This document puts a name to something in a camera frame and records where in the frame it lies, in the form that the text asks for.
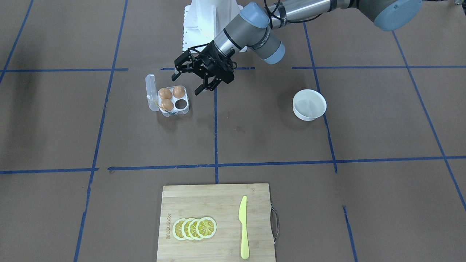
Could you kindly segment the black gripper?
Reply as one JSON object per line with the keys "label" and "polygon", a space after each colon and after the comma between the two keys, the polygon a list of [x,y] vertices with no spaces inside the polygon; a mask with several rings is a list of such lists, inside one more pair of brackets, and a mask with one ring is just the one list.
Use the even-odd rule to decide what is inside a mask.
{"label": "black gripper", "polygon": [[205,90],[214,91],[222,81],[229,84],[234,80],[235,63],[231,60],[234,54],[234,48],[223,54],[215,41],[211,41],[196,58],[191,50],[186,50],[174,61],[172,81],[176,81],[182,73],[195,73],[203,81],[194,91],[195,96]]}

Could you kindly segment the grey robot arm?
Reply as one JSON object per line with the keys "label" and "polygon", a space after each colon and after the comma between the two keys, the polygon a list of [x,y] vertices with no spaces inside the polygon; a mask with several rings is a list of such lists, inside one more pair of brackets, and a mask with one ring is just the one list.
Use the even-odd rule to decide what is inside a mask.
{"label": "grey robot arm", "polygon": [[267,64],[281,61],[286,49],[274,29],[312,21],[338,8],[352,8],[381,30],[393,31],[412,20],[421,6],[421,0],[278,0],[264,7],[252,1],[225,25],[215,25],[213,39],[201,45],[203,50],[188,47],[176,58],[171,79],[192,73],[203,80],[195,95],[214,91],[220,83],[234,80],[237,64],[232,57],[244,48],[252,49]]}

